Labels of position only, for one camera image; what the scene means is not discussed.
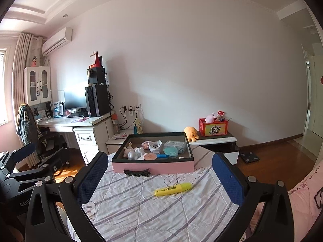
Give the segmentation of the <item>wall power sockets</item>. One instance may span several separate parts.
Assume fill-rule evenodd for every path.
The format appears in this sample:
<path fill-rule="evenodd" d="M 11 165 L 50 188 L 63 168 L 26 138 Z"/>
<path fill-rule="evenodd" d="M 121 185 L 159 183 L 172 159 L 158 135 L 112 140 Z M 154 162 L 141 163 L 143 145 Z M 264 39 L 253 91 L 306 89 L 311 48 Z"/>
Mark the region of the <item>wall power sockets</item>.
<path fill-rule="evenodd" d="M 128 114 L 129 116 L 134 116 L 139 111 L 141 111 L 141 104 L 123 106 L 121 110 L 125 112 L 125 114 Z"/>

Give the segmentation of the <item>white computer desk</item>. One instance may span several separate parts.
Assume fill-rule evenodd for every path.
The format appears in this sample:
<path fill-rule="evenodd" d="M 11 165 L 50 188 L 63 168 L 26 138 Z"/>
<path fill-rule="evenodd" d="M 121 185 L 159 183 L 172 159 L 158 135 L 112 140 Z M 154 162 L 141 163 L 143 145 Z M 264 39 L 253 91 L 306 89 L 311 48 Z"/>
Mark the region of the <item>white computer desk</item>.
<path fill-rule="evenodd" d="M 114 135 L 111 111 L 100 117 L 50 118 L 38 123 L 51 132 L 74 133 L 84 163 L 88 165 L 98 152 L 109 154 L 106 143 Z"/>

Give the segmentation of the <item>colourful block figure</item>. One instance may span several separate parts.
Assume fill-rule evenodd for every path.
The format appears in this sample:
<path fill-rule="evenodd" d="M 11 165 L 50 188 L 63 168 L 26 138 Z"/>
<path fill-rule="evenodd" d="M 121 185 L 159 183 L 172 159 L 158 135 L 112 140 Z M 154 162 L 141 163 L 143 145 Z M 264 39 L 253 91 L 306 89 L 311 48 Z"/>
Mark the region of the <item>colourful block figure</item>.
<path fill-rule="evenodd" d="M 141 144 L 144 150 L 149 150 L 149 143 L 150 141 L 148 140 Z"/>

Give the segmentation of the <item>computer monitor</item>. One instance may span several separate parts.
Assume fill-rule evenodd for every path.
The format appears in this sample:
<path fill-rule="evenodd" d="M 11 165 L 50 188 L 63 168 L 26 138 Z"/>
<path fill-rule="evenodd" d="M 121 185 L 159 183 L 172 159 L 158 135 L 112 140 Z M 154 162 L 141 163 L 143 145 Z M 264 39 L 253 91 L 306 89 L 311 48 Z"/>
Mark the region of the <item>computer monitor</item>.
<path fill-rule="evenodd" d="M 88 117 L 85 89 L 76 88 L 64 92 L 65 110 L 71 112 L 67 117 Z"/>

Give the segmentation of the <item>black office chair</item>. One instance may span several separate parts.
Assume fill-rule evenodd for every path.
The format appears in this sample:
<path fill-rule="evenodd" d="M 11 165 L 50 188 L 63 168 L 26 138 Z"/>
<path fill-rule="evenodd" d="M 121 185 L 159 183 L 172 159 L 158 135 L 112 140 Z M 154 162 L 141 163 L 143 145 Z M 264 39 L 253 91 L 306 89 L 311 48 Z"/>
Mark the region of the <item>black office chair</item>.
<path fill-rule="evenodd" d="M 28 155 L 28 166 L 38 166 L 61 148 L 67 148 L 65 138 L 57 132 L 41 132 L 31 107 L 23 103 L 17 115 L 17 135 L 22 143 L 33 143 L 35 151 Z"/>

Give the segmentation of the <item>yellow plush toy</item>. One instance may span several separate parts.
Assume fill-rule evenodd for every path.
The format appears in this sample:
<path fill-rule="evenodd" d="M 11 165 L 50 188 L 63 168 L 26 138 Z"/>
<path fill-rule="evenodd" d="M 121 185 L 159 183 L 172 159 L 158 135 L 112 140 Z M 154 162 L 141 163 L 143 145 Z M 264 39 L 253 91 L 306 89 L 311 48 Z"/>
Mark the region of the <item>yellow plush toy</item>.
<path fill-rule="evenodd" d="M 189 142 L 196 142 L 199 139 L 198 131 L 194 127 L 187 126 L 184 132 Z"/>

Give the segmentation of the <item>red toy crate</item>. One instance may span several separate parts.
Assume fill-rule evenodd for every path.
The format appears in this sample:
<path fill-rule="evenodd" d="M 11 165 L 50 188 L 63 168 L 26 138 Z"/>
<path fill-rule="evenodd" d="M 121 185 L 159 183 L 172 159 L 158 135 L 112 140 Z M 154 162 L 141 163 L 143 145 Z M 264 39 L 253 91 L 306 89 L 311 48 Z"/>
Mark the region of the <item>red toy crate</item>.
<path fill-rule="evenodd" d="M 207 123 L 205 118 L 201 118 L 199 119 L 199 132 L 203 137 L 226 135 L 228 133 L 228 121 Z"/>

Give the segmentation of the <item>white door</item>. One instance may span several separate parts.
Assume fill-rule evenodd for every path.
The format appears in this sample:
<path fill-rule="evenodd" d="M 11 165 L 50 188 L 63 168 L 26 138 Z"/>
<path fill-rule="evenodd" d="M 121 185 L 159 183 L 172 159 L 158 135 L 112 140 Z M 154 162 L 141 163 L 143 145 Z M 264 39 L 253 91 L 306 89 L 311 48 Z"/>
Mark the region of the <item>white door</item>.
<path fill-rule="evenodd" d="M 301 144 L 318 158 L 322 148 L 322 55 L 303 50 L 307 74 L 307 116 Z"/>

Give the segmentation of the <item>black white side table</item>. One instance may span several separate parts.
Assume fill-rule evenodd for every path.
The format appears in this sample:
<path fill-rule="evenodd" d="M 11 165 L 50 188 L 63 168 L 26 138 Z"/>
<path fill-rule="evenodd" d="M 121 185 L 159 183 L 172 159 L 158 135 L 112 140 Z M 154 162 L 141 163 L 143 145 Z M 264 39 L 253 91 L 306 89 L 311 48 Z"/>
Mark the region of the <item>black white side table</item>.
<path fill-rule="evenodd" d="M 213 152 L 221 152 L 227 160 L 233 165 L 237 164 L 240 149 L 237 147 L 237 139 L 229 132 L 223 136 L 206 136 L 203 137 L 198 132 L 199 139 L 191 142 L 191 146 L 202 146 Z"/>

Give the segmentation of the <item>beige curtain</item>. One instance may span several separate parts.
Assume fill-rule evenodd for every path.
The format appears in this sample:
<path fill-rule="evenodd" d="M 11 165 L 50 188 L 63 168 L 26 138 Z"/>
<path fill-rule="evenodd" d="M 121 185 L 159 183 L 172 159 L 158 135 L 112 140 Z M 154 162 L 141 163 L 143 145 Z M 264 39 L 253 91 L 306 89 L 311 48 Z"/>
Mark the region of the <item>beige curtain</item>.
<path fill-rule="evenodd" d="M 28 50 L 32 38 L 32 34 L 20 33 L 16 43 L 12 70 L 12 104 L 15 131 L 18 130 L 19 107 L 21 104 L 25 103 L 24 68 L 26 67 Z"/>

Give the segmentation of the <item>clear dental floss box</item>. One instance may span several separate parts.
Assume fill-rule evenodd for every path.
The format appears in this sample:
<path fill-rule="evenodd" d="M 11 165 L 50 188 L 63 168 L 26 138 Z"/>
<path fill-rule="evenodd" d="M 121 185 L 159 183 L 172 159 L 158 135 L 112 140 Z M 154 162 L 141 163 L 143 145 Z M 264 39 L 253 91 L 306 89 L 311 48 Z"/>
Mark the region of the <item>clear dental floss box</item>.
<path fill-rule="evenodd" d="M 164 147 L 175 147 L 178 150 L 179 154 L 182 154 L 186 151 L 187 149 L 187 144 L 182 141 L 174 141 L 174 140 L 168 140 L 165 144 Z"/>

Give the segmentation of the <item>pink plush in crate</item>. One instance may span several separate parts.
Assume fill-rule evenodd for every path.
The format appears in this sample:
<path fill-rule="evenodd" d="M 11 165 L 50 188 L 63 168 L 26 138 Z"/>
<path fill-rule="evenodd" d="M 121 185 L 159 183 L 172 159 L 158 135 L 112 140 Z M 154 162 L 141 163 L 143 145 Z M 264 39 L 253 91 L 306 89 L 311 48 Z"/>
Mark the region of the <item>pink plush in crate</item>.
<path fill-rule="evenodd" d="M 214 123 L 217 119 L 217 116 L 215 113 L 212 113 L 210 115 L 208 115 L 206 118 L 205 118 L 205 122 L 206 123 Z"/>

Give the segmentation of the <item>yellow highlighter marker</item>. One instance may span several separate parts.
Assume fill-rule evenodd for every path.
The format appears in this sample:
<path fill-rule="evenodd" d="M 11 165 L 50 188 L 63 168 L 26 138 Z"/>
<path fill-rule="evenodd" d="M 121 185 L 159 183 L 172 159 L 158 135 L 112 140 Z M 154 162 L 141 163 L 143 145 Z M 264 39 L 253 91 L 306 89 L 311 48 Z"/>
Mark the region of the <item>yellow highlighter marker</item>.
<path fill-rule="evenodd" d="M 154 195 L 156 197 L 167 196 L 167 195 L 171 195 L 171 194 L 182 193 L 187 190 L 190 190 L 191 188 L 192 188 L 192 184 L 183 183 L 183 184 L 178 184 L 175 186 L 169 186 L 169 187 L 165 187 L 162 189 L 157 189 L 154 191 Z"/>

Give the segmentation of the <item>low white bedside table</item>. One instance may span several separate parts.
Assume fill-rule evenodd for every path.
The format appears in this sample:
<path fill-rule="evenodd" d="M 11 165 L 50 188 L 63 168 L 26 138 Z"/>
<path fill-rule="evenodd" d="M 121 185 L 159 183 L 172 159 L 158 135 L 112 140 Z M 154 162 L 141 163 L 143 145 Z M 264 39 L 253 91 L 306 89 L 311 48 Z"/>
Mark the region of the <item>low white bedside table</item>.
<path fill-rule="evenodd" d="M 128 135 L 133 134 L 132 129 L 121 130 L 119 134 L 115 134 L 111 139 L 106 142 L 106 147 L 108 150 L 108 154 L 112 154 L 118 151 L 118 149 L 122 146 L 125 139 Z"/>

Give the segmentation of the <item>teal round case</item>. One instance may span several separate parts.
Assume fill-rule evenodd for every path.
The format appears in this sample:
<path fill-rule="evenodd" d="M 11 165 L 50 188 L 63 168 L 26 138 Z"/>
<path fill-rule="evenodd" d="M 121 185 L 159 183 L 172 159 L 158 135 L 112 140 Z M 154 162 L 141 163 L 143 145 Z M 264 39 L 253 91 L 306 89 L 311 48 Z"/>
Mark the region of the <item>teal round case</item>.
<path fill-rule="evenodd" d="M 178 157 L 178 149 L 174 146 L 166 146 L 163 148 L 163 151 L 166 155 L 168 155 L 169 158 L 175 159 Z"/>

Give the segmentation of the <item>black computer tower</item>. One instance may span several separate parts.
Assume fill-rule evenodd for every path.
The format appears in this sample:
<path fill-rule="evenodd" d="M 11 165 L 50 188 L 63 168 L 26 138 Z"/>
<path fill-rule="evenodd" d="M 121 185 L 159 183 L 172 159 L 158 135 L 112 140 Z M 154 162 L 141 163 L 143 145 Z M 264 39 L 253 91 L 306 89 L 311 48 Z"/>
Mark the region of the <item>black computer tower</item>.
<path fill-rule="evenodd" d="M 90 117 L 99 117 L 111 111 L 108 89 L 105 84 L 94 84 L 85 88 L 86 107 Z"/>

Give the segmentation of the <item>black bathroom scale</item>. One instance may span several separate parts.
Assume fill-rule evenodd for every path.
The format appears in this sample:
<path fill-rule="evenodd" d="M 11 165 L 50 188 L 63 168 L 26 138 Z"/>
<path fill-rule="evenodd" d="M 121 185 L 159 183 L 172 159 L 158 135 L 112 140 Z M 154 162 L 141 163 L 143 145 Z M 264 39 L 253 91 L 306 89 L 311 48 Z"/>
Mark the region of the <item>black bathroom scale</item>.
<path fill-rule="evenodd" d="M 241 152 L 239 155 L 245 163 L 254 163 L 259 161 L 259 157 L 254 152 Z"/>

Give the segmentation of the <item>blue highlighter marker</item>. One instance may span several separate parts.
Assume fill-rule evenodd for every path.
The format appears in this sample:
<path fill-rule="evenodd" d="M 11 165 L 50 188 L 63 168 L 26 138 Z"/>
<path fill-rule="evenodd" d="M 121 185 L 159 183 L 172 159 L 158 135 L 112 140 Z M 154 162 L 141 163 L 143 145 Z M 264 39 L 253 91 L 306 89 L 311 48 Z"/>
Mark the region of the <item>blue highlighter marker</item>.
<path fill-rule="evenodd" d="M 157 154 L 157 158 L 158 159 L 168 159 L 169 158 L 169 155 L 166 155 L 166 154 Z"/>

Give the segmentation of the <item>pink bed sheet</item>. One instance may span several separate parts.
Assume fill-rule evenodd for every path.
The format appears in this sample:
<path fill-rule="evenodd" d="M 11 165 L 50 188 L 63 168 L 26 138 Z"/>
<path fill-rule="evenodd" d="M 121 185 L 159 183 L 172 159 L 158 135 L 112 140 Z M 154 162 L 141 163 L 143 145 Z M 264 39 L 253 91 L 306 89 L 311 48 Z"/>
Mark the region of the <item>pink bed sheet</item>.
<path fill-rule="evenodd" d="M 261 203 L 250 222 L 253 235 L 266 232 L 274 241 L 322 241 L 322 162 L 293 189 L 277 199 L 273 214 Z"/>

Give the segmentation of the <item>pink storage box dark rim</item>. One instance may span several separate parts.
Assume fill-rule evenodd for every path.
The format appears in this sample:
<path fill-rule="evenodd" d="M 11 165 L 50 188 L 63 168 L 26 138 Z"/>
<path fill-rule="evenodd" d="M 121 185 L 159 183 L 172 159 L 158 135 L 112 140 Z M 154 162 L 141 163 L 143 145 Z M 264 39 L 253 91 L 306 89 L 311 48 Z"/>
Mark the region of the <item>pink storage box dark rim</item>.
<path fill-rule="evenodd" d="M 191 173 L 194 156 L 183 132 L 130 134 L 114 154 L 112 167 L 116 173 Z"/>

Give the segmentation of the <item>striped white quilt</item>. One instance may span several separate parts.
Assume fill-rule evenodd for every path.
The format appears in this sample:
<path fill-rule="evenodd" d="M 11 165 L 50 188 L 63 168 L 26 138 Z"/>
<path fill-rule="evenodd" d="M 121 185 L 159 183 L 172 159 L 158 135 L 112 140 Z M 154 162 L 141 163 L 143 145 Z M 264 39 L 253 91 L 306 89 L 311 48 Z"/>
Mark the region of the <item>striped white quilt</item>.
<path fill-rule="evenodd" d="M 213 152 L 192 147 L 194 171 L 133 177 L 108 167 L 83 209 L 106 241 L 214 241 L 238 209 L 212 169 Z M 182 193 L 154 191 L 190 183 Z"/>

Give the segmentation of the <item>baby doll figurine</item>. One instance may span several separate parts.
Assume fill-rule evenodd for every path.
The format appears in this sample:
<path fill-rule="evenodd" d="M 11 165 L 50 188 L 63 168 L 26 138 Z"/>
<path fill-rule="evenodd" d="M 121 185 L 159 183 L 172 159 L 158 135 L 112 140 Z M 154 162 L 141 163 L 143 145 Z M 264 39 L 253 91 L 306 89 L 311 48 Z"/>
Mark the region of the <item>baby doll figurine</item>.
<path fill-rule="evenodd" d="M 124 147 L 124 154 L 123 154 L 123 157 L 124 158 L 128 158 L 128 154 L 129 152 L 133 151 L 133 147 L 132 147 L 132 142 L 129 142 L 129 145 L 127 147 Z"/>

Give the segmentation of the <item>rose gold metal tin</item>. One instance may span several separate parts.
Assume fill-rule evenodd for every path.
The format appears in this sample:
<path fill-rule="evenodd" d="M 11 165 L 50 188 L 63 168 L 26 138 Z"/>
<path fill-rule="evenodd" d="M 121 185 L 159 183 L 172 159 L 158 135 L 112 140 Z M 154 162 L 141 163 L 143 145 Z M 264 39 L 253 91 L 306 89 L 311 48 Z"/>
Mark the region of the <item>rose gold metal tin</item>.
<path fill-rule="evenodd" d="M 157 155 L 154 153 L 148 153 L 147 155 L 145 155 L 145 160 L 156 160 L 157 159 Z"/>

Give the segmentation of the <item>black box on tower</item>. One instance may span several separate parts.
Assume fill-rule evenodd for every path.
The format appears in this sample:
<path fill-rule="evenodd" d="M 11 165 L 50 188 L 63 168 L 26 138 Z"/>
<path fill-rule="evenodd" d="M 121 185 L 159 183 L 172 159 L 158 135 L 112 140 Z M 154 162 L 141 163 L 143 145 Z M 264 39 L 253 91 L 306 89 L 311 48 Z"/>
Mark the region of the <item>black box on tower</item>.
<path fill-rule="evenodd" d="M 88 84 L 105 84 L 105 69 L 104 67 L 93 67 L 87 70 Z"/>

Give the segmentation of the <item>white air conditioner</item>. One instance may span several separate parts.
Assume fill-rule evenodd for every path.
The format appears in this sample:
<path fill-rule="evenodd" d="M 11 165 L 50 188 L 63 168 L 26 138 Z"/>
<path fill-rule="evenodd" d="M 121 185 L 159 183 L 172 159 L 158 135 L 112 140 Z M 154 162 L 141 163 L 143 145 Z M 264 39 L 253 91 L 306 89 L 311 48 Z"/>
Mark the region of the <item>white air conditioner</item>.
<path fill-rule="evenodd" d="M 48 56 L 55 50 L 60 49 L 64 45 L 72 41 L 72 32 L 71 27 L 66 27 L 61 29 L 58 33 L 48 38 L 47 41 L 42 46 L 42 55 Z"/>

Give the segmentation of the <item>white glass door cabinet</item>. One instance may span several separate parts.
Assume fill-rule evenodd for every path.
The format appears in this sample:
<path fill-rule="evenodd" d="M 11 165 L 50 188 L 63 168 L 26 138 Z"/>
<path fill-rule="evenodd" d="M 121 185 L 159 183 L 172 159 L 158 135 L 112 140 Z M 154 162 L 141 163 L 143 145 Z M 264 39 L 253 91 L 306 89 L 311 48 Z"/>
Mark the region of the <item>white glass door cabinet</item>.
<path fill-rule="evenodd" d="M 50 67 L 26 67 L 24 69 L 24 92 L 28 105 L 51 101 Z"/>

